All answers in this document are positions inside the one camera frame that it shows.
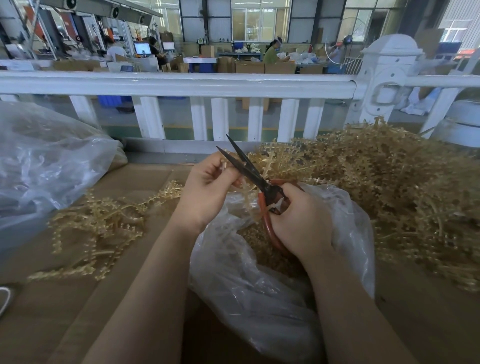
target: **person in black shirt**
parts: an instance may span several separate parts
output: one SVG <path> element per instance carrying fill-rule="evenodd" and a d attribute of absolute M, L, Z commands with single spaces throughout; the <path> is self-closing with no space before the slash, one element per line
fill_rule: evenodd
<path fill-rule="evenodd" d="M 160 54 L 158 49 L 155 48 L 156 39 L 154 37 L 151 36 L 148 39 L 148 44 L 150 45 L 150 52 L 157 58 L 158 66 L 160 67 L 160 69 L 162 69 L 162 66 L 167 64 L 167 58 L 165 57 L 165 55 Z"/>

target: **forearm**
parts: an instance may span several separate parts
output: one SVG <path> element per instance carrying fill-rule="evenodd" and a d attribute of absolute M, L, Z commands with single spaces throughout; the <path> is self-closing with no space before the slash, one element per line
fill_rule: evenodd
<path fill-rule="evenodd" d="M 179 363 L 197 234 L 170 221 L 84 364 Z"/>
<path fill-rule="evenodd" d="M 329 363 L 416 363 L 342 257 L 329 250 L 304 265 Z"/>

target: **hand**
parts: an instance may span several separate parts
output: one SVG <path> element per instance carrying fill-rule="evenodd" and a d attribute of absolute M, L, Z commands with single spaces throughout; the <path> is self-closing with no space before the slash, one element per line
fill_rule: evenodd
<path fill-rule="evenodd" d="M 320 198 L 290 183 L 282 185 L 290 206 L 281 215 L 270 213 L 275 234 L 304 265 L 332 248 L 332 217 Z"/>
<path fill-rule="evenodd" d="M 217 152 L 192 168 L 171 219 L 180 228 L 199 235 L 220 212 L 228 189 L 240 178 L 232 166 L 220 169 L 222 159 Z"/>

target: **fence post cap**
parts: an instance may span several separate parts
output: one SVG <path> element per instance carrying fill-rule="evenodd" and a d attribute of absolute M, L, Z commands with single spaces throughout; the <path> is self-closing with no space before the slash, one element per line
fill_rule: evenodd
<path fill-rule="evenodd" d="M 391 34 L 374 41 L 364 54 L 381 54 L 383 56 L 418 56 L 423 50 L 418 48 L 417 42 L 405 34 Z"/>

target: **person in green shirt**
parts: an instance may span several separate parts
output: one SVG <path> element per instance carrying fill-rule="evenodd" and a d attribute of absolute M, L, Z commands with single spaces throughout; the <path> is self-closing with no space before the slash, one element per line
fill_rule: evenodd
<path fill-rule="evenodd" d="M 277 63 L 279 61 L 278 56 L 276 55 L 276 50 L 280 49 L 282 46 L 282 38 L 278 37 L 277 39 L 274 39 L 272 43 L 267 47 L 267 52 L 264 55 L 264 63 L 265 64 L 273 64 Z M 286 56 L 285 58 L 282 58 L 280 61 L 285 62 L 290 59 L 290 56 Z"/>

